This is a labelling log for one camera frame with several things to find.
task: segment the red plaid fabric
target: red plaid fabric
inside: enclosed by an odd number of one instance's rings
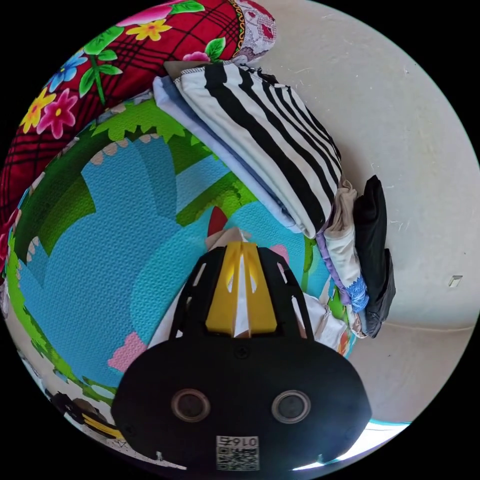
[[[218,60],[230,60],[238,52],[243,38],[240,28],[243,19],[235,8],[235,2],[195,0],[193,4],[195,3],[203,5],[204,10],[182,11],[188,10],[186,4],[190,4],[192,10],[192,0],[172,2],[176,4],[175,14],[167,14],[160,24],[156,23],[157,26],[160,25],[160,39],[155,40],[155,35],[145,37],[139,34],[138,24],[124,26],[123,32],[105,47],[105,50],[113,51],[114,54],[110,52],[109,55],[104,55],[105,60],[102,61],[101,55],[87,55],[84,52],[81,56],[85,57],[86,61],[82,60],[84,63],[75,67],[76,74],[73,78],[61,82],[52,92],[49,91],[52,82],[49,82],[45,87],[46,91],[40,94],[37,102],[34,102],[29,110],[30,118],[35,117],[35,109],[40,110],[40,114],[46,118],[39,120],[40,117],[37,116],[31,125],[31,122],[27,122],[19,126],[1,171],[2,226],[5,226],[11,213],[18,206],[25,190],[54,156],[106,109],[151,88],[155,76],[166,74],[163,68],[165,61],[182,60],[185,55],[205,52],[208,43],[215,39],[224,39],[223,50],[217,50]],[[143,27],[155,29],[150,23]],[[101,72],[104,64],[112,66],[104,68],[106,73]],[[81,79],[92,66],[100,67],[99,78],[103,99],[95,82],[80,98]],[[60,69],[57,72],[59,78],[62,78],[63,71]]]

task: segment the yellow robot part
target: yellow robot part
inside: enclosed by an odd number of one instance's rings
[[[226,246],[223,264],[206,320],[209,332],[235,335],[239,295],[240,260],[245,269],[246,305],[249,334],[269,334],[277,329],[267,281],[254,243],[230,242]]]
[[[84,413],[82,413],[82,417],[88,426],[96,429],[98,432],[102,432],[107,435],[110,435],[111,437],[114,437],[117,440],[123,439],[123,435],[116,428],[112,428],[108,425],[104,425],[103,423],[96,421],[95,419],[89,417],[88,415],[85,415]]]

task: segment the qr code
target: qr code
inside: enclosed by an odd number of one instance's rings
[[[218,436],[216,440],[216,468],[229,471],[260,469],[259,439],[256,436]]]

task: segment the wall socket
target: wall socket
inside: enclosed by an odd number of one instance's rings
[[[454,287],[458,287],[460,280],[463,278],[463,275],[454,275],[451,279],[450,282],[448,283],[448,286],[452,289]]]

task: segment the striped shirt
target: striped shirt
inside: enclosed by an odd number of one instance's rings
[[[341,156],[297,93],[231,62],[184,70],[175,85],[277,195],[300,230],[314,238],[332,210]]]

